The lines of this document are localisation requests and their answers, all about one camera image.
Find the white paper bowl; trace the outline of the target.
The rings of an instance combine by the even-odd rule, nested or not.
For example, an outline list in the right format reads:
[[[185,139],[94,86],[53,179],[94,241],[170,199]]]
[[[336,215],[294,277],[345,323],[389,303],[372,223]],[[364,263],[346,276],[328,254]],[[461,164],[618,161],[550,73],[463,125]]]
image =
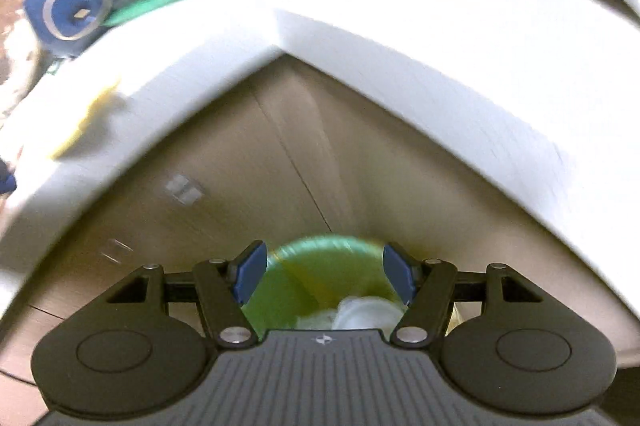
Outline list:
[[[348,297],[337,307],[334,330],[380,330],[390,334],[405,312],[403,305],[381,297]]]

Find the green lined trash bin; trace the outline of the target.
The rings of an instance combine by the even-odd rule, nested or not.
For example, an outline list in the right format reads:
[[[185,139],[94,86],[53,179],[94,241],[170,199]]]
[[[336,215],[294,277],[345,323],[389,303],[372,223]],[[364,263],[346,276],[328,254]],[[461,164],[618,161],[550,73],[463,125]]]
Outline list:
[[[403,305],[383,270],[386,244],[341,235],[298,239],[271,250],[267,270],[243,312],[257,335],[334,330],[340,302],[375,296]]]

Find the yellow round sponge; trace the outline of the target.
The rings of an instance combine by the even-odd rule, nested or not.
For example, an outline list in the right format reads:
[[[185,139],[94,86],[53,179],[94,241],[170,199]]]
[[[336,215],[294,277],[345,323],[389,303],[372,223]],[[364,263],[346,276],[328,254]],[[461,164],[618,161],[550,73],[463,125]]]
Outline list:
[[[83,100],[75,114],[66,114],[58,120],[55,138],[47,155],[54,159],[63,157],[86,141],[88,135],[96,133],[99,128],[104,129],[108,113],[122,101],[115,90],[116,86],[108,86],[91,100]]]

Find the round wooden cutting board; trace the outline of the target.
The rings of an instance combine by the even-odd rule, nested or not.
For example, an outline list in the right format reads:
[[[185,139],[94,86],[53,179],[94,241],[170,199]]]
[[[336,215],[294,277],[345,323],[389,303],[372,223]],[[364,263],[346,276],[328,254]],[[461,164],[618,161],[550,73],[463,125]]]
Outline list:
[[[29,94],[37,81],[41,51],[23,0],[1,0],[1,123]]]

